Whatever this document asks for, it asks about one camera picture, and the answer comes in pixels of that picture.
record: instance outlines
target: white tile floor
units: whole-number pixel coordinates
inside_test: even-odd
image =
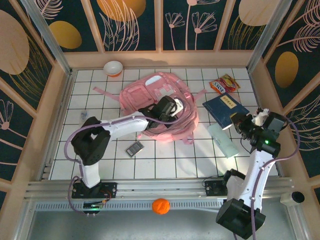
[[[210,88],[209,82],[229,74],[234,77],[241,88],[233,94],[251,113],[257,109],[257,101],[253,92],[247,70],[245,68],[166,68],[166,69],[125,69],[118,77],[107,77],[102,70],[80,70],[77,73],[72,95],[68,105],[65,122],[54,162],[49,176],[50,180],[69,180],[79,175],[77,163],[66,160],[63,152],[65,141],[79,126],[80,113],[88,110],[89,117],[110,120],[120,116],[119,103],[93,91],[94,87],[106,89],[113,94],[119,94],[121,89],[132,81],[143,78],[154,72],[171,72],[184,80],[192,93],[203,88],[208,90],[196,105],[199,112],[199,124],[193,132],[194,144],[185,145],[182,141],[163,143],[146,136],[139,140],[144,149],[134,158],[129,159],[125,153],[137,139],[139,133],[129,134],[109,143],[107,151],[99,162],[101,179],[165,179],[165,178],[204,178],[223,176],[226,170],[238,169],[246,174],[249,166],[249,155],[240,144],[240,135],[234,127],[225,132],[239,149],[239,154],[233,158],[225,158],[213,142],[207,127],[215,123],[202,103],[215,98],[218,94]],[[249,149],[248,141],[243,141]],[[76,158],[72,146],[68,148],[70,156]],[[270,176],[277,176],[275,167]]]

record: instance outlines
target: snack bag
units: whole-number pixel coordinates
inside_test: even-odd
[[[225,74],[223,77],[211,81],[210,87],[220,94],[232,93],[240,88],[236,80],[234,80],[228,74]]]

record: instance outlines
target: blue book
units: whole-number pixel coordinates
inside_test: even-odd
[[[202,104],[220,125],[222,130],[232,126],[231,116],[235,113],[247,115],[249,110],[238,103],[228,93],[221,94]]]

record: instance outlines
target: white bowl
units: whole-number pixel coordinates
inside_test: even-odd
[[[110,77],[117,77],[121,74],[124,66],[119,61],[109,61],[104,67],[103,71]]]

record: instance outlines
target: pink backpack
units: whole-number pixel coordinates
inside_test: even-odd
[[[157,104],[163,96],[179,98],[185,106],[182,112],[177,114],[180,121],[167,128],[160,124],[156,128],[151,128],[143,132],[152,139],[172,142],[183,140],[186,144],[194,142],[193,131],[198,125],[199,116],[196,106],[196,99],[203,95],[206,90],[202,90],[195,97],[190,93],[188,86],[176,75],[167,72],[156,72],[142,79],[139,79],[124,88],[119,97],[105,92],[97,87],[95,91],[116,99],[120,103],[123,115],[130,115],[140,108],[151,104]]]

